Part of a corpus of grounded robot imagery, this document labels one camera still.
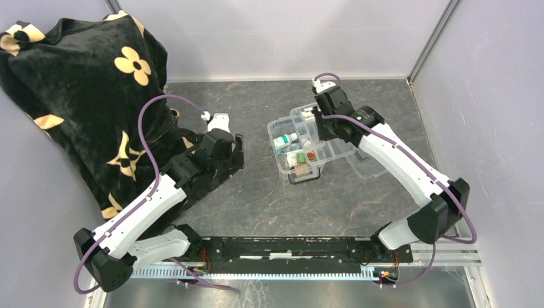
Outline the clear first aid box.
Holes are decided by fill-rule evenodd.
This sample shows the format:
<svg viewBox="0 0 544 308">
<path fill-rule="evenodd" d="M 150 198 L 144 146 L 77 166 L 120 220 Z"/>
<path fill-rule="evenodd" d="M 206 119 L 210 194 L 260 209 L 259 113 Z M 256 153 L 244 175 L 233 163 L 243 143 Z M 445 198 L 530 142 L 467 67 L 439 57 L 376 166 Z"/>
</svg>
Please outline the clear first aid box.
<svg viewBox="0 0 544 308">
<path fill-rule="evenodd" d="M 273 150 L 273 157 L 278 168 L 278 175 L 283 185 L 298 185 L 321 178 L 323 163 L 318 162 L 316 145 L 318 141 L 314 138 L 316 130 L 309 128 L 304 121 L 296 120 L 294 117 L 282 117 L 271 121 L 267 125 L 270 145 Z M 283 134 L 297 133 L 298 140 L 289 146 L 276 150 L 273 139 Z M 314 152 L 315 159 L 306 163 L 297 164 L 296 154 Z"/>
</svg>

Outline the green small medicine box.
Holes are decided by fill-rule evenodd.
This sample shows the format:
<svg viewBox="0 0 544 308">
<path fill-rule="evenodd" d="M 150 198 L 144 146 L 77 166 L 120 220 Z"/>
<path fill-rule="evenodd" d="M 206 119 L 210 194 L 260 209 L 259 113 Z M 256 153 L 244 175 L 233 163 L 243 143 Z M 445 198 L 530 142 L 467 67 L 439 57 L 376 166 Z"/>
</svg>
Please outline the green small medicine box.
<svg viewBox="0 0 544 308">
<path fill-rule="evenodd" d="M 297 153 L 295 158 L 297 164 L 303 164 L 307 161 L 307 155 L 305 153 Z"/>
</svg>

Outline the clear box lid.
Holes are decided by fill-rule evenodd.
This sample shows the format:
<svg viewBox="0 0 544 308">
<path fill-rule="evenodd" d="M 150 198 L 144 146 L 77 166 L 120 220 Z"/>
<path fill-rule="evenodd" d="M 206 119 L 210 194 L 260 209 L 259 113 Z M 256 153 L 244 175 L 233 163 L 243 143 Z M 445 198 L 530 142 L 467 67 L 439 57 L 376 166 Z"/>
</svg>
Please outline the clear box lid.
<svg viewBox="0 0 544 308">
<path fill-rule="evenodd" d="M 377 160 L 361 150 L 347 156 L 346 161 L 354 173 L 362 180 L 377 178 L 388 173 L 387 169 Z"/>
</svg>

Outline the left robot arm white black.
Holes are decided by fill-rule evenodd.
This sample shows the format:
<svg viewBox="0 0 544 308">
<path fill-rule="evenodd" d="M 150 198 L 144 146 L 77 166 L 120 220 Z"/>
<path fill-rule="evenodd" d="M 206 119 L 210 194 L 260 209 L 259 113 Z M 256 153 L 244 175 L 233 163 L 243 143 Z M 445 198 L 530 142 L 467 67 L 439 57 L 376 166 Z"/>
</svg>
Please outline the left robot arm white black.
<svg viewBox="0 0 544 308">
<path fill-rule="evenodd" d="M 204 250 L 202 237 L 187 224 L 168 227 L 243 168 L 241 134 L 219 128 L 205 133 L 200 143 L 173 156 L 120 214 L 94 230 L 75 233 L 78 267 L 111 292 L 153 263 L 179 257 L 195 261 Z"/>
</svg>

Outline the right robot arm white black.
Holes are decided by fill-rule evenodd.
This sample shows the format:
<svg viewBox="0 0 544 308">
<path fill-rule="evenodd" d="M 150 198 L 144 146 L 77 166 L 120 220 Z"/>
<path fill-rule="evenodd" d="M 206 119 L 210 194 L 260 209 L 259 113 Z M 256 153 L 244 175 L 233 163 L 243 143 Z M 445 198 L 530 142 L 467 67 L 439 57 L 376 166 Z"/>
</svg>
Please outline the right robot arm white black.
<svg viewBox="0 0 544 308">
<path fill-rule="evenodd" d="M 341 139 L 380 163 L 411 195 L 419 210 L 388 223 L 373 236 L 372 257 L 386 262 L 396 249 L 421 241 L 434 244 L 458 221 L 469 222 L 466 205 L 470 186 L 453 181 L 432 168 L 411 150 L 369 106 L 355 109 L 345 91 L 335 83 L 314 83 L 318 104 L 312 113 L 322 141 Z"/>
</svg>

